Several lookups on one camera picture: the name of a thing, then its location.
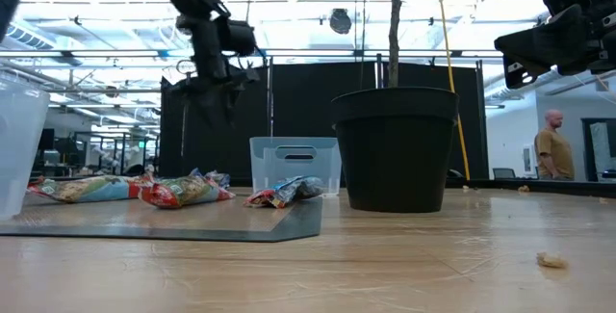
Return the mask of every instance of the clear plastic container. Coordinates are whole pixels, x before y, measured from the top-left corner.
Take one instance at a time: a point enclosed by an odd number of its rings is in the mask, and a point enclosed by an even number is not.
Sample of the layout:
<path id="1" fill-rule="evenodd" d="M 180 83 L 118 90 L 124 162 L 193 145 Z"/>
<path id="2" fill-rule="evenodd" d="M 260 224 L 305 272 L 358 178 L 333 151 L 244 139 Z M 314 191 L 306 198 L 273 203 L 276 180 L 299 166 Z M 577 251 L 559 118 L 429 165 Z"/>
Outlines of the clear plastic container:
<path id="1" fill-rule="evenodd" d="M 0 79 L 0 220 L 21 212 L 49 94 Z"/>
<path id="2" fill-rule="evenodd" d="M 336 138 L 252 138 L 250 153 L 254 192 L 300 175 L 320 178 L 329 195 L 340 191 L 342 160 Z"/>

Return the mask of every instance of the black partition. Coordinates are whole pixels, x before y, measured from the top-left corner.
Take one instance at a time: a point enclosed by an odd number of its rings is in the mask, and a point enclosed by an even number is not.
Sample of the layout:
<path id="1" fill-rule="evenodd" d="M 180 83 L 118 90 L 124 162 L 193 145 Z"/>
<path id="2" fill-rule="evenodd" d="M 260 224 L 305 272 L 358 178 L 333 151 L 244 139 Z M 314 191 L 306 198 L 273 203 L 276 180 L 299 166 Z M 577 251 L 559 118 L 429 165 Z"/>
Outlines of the black partition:
<path id="1" fill-rule="evenodd" d="M 485 105 L 483 82 L 478 68 L 453 67 L 453 84 L 460 97 L 459 113 L 469 160 L 471 179 L 488 179 L 488 149 L 485 132 Z M 449 72 L 446 66 L 399 64 L 401 87 L 431 87 L 449 90 Z M 387 64 L 383 67 L 387 86 Z M 464 174 L 464 159 L 458 129 L 451 145 L 450 168 Z"/>
<path id="2" fill-rule="evenodd" d="M 374 69 L 375 62 L 275 65 L 273 136 L 336 137 L 329 102 L 348 92 L 375 88 Z"/>
<path id="3" fill-rule="evenodd" d="M 238 99 L 235 127 L 226 123 L 221 111 L 210 115 L 213 126 L 209 126 L 193 106 L 187 106 L 184 122 L 182 98 L 163 88 L 162 176 L 185 175 L 199 168 L 204 173 L 229 173 L 236 185 L 251 183 L 249 139 L 267 136 L 269 132 L 268 70 L 259 68 L 258 73 L 261 81 L 247 85 Z"/>

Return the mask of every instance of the desk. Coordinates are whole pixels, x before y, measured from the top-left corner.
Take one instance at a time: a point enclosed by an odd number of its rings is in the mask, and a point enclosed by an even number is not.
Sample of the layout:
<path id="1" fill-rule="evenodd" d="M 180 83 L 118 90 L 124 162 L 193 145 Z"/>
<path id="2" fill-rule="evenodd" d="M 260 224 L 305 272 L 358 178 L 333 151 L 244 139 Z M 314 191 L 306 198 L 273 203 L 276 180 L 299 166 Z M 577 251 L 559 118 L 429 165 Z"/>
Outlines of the desk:
<path id="1" fill-rule="evenodd" d="M 279 244 L 0 238 L 0 300 L 7 313 L 613 312 L 614 235 L 614 199 L 450 189 L 442 212 L 411 216 L 326 197 L 321 235 Z M 539 251 L 570 269 L 538 267 Z"/>

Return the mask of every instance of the man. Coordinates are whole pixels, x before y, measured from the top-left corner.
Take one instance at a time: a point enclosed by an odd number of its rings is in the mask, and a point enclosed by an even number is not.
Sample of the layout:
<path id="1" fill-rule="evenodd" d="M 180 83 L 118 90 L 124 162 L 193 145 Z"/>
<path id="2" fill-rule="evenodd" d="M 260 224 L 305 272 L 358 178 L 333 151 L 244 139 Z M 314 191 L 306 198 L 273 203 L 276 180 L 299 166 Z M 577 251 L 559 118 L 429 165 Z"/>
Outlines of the man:
<path id="1" fill-rule="evenodd" d="M 574 180 L 574 161 L 571 146 L 556 132 L 562 126 L 560 111 L 546 112 L 546 127 L 535 137 L 535 152 L 539 164 L 539 179 Z"/>

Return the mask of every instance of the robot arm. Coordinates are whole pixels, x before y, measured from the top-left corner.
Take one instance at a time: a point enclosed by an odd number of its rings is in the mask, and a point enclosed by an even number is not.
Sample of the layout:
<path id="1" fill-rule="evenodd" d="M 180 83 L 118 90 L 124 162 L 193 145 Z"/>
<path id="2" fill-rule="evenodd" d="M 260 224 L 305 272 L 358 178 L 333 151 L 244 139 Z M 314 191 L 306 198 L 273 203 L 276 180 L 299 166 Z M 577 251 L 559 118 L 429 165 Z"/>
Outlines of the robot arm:
<path id="1" fill-rule="evenodd" d="M 256 42 L 252 28 L 244 21 L 231 20 L 231 13 L 220 0 L 169 0 L 181 14 L 176 25 L 192 35 L 192 47 L 197 77 L 182 91 L 195 98 L 201 94 L 211 98 L 220 96 L 223 111 L 231 121 L 230 108 L 244 83 L 258 80 L 250 70 L 230 66 L 222 51 L 232 51 L 236 56 L 253 54 Z M 19 0 L 0 0 L 0 41 L 6 34 Z"/>

